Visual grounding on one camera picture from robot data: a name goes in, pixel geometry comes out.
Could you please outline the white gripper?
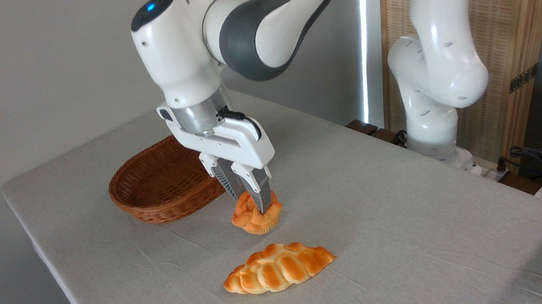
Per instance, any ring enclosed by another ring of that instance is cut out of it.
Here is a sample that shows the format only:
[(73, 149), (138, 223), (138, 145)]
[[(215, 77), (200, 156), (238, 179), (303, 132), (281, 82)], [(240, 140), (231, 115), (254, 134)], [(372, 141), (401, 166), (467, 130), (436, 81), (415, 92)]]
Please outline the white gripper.
[(212, 135), (205, 137), (185, 132), (167, 105), (161, 104), (157, 113), (183, 147), (201, 152), (199, 160), (207, 173), (234, 200), (247, 190), (260, 213), (266, 213), (272, 205), (267, 164), (275, 149), (261, 125), (250, 118), (225, 118)]

